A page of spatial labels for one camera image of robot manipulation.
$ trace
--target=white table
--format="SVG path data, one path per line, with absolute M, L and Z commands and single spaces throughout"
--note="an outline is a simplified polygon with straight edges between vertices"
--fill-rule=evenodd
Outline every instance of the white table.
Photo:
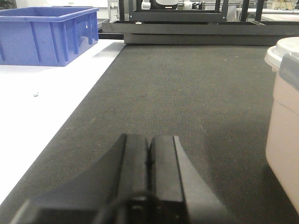
M 240 21 L 242 8 L 237 8 L 237 20 Z M 247 11 L 247 18 L 250 14 L 256 14 L 256 8 L 249 8 Z M 299 14 L 298 9 L 294 10 L 282 10 L 282 9 L 270 9 L 263 8 L 263 14 Z
M 99 40 L 66 67 L 0 65 L 0 204 L 124 45 Z
M 262 21 L 299 21 L 299 15 L 294 14 L 294 15 L 285 15 L 285 14 L 263 14 Z

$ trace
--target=dark gray carpet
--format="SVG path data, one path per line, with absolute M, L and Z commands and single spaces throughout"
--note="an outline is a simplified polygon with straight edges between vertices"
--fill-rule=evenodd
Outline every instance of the dark gray carpet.
M 25 198 L 88 168 L 121 133 L 140 133 L 180 136 L 243 223 L 299 224 L 265 158 L 275 78 L 266 50 L 127 46 L 0 206 L 0 223 Z

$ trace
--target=beige plastic bin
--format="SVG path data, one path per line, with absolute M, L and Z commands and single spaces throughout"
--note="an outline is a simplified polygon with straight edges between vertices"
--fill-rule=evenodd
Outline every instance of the beige plastic bin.
M 267 161 L 299 213 L 299 37 L 279 40 L 265 61 L 276 72 Z

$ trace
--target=plastic bin lid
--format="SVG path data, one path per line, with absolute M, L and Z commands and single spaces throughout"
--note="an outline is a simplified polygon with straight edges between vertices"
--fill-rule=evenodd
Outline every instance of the plastic bin lid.
M 282 79 L 299 91 L 299 53 L 287 53 L 281 62 L 279 74 Z
M 288 37 L 277 41 L 276 46 L 267 51 L 265 61 L 275 70 L 279 70 L 282 58 L 290 52 L 299 52 L 299 37 Z

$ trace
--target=plastic crate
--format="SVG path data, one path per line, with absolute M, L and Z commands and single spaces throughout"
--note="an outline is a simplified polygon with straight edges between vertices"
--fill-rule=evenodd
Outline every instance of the plastic crate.
M 27 7 L 0 11 L 0 64 L 66 66 L 98 42 L 90 7 Z
M 265 61 L 276 72 L 266 158 L 299 214 L 299 37 L 279 40 Z

